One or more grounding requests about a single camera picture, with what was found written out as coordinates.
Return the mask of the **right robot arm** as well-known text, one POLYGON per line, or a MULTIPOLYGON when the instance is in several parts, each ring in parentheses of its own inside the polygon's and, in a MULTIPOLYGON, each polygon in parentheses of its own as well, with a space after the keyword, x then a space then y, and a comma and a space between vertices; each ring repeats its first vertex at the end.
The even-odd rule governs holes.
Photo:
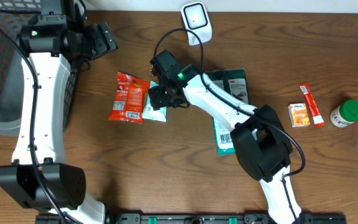
POLYGON ((237 160, 259 181, 276 223, 299 223, 302 210, 290 183, 293 139, 269 106, 258 109, 217 86, 194 65, 158 65, 151 72, 159 85, 149 91, 155 110, 194 105, 218 120, 229 132, 237 160))

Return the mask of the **red snack bag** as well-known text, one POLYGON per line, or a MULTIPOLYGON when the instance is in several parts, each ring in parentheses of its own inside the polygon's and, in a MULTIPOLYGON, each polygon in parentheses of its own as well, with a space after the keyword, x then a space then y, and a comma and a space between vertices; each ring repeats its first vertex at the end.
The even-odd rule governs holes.
POLYGON ((122 72, 117 73, 116 81, 117 90, 108 120, 142 123, 144 95, 150 82, 122 72))

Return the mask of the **orange tissue pack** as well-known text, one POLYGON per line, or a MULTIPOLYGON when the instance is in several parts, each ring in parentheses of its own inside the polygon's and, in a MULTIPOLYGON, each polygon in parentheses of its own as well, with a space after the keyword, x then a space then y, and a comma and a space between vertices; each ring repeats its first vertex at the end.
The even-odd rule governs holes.
POLYGON ((304 103, 293 103, 288 105, 288 112, 293 128, 309 126, 310 119, 304 103))

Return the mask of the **green white glove pack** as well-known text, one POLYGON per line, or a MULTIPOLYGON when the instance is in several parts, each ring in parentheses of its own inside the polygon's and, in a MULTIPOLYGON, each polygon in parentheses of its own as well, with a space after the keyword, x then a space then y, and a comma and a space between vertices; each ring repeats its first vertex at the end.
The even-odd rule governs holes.
MULTIPOLYGON (((210 79, 224 91, 244 103, 249 102, 245 69, 215 70, 206 72, 210 79)), ((213 118, 214 136, 217 145, 217 155, 235 154, 230 131, 213 118)))

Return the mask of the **green lidded jar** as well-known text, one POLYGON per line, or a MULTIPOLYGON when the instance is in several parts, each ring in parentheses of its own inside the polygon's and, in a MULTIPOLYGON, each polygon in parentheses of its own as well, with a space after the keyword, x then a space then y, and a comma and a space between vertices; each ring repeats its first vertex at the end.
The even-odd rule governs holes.
POLYGON ((333 125, 339 128, 345 128, 358 121, 358 101, 347 100, 330 114, 333 125))

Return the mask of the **red snack stick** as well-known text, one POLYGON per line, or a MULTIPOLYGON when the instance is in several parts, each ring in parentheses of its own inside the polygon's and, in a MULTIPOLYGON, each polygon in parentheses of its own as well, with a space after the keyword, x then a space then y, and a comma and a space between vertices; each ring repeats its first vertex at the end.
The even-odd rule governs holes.
POLYGON ((325 125, 324 123, 324 120, 323 120, 323 117, 321 116, 321 113, 320 113, 320 110, 318 109, 317 107, 317 104, 314 100, 314 97, 311 93, 311 90, 310 90, 310 86, 309 84, 307 83, 301 83, 299 85, 304 97, 305 97, 305 100, 308 104, 308 107, 309 107, 309 110, 311 112, 311 115, 312 115, 312 119, 313 119, 313 122, 314 122, 314 125, 316 127, 322 127, 325 125))

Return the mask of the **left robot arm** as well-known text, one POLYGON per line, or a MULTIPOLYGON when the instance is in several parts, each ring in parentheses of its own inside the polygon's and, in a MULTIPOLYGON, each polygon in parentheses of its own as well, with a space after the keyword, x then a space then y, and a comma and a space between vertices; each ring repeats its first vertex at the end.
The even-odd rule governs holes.
POLYGON ((113 223, 104 203, 86 189, 83 169, 67 164, 63 143, 65 95, 84 63, 117 49, 106 23, 46 22, 17 38, 24 96, 21 129, 11 164, 0 166, 0 187, 43 222, 113 223))

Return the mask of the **mint green snack bag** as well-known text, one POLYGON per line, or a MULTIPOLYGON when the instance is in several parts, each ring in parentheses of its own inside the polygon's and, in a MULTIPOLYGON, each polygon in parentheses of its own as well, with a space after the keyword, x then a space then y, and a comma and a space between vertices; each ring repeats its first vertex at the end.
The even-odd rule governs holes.
POLYGON ((154 110, 150 103, 150 96, 148 96, 146 105, 142 112, 142 118, 154 120, 154 121, 166 122, 167 121, 167 108, 163 107, 163 108, 160 108, 159 110, 154 110))

